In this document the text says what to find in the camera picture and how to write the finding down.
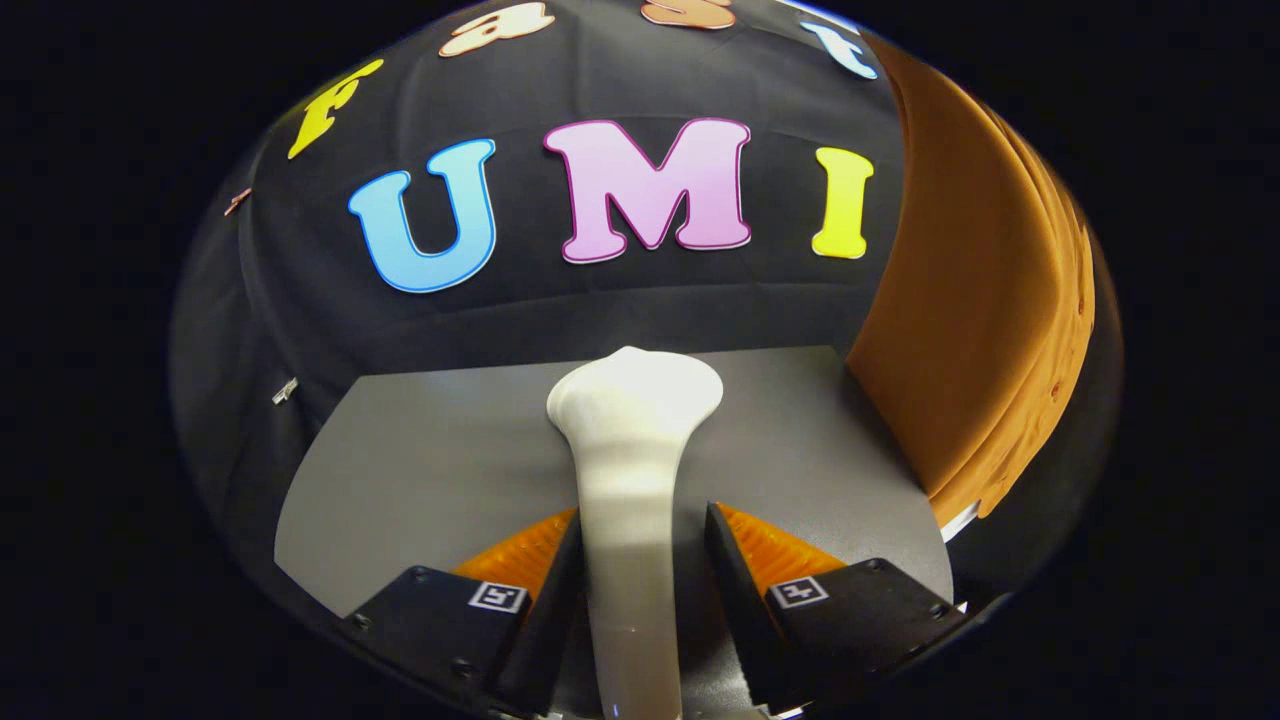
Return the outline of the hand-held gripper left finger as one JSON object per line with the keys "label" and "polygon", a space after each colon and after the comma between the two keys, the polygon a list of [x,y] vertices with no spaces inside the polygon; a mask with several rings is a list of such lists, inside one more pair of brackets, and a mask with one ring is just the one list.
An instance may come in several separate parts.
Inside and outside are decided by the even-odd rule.
{"label": "hand-held gripper left finger", "polygon": [[479,717],[548,714],[584,591],[567,509],[453,570],[406,568],[342,619],[379,667]]}

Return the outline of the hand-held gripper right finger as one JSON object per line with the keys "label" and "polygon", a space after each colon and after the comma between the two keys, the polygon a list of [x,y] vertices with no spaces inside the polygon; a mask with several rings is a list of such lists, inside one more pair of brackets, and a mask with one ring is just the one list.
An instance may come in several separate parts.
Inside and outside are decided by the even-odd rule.
{"label": "hand-held gripper right finger", "polygon": [[727,503],[704,547],[753,703],[823,716],[868,700],[966,625],[887,559],[847,564]]}

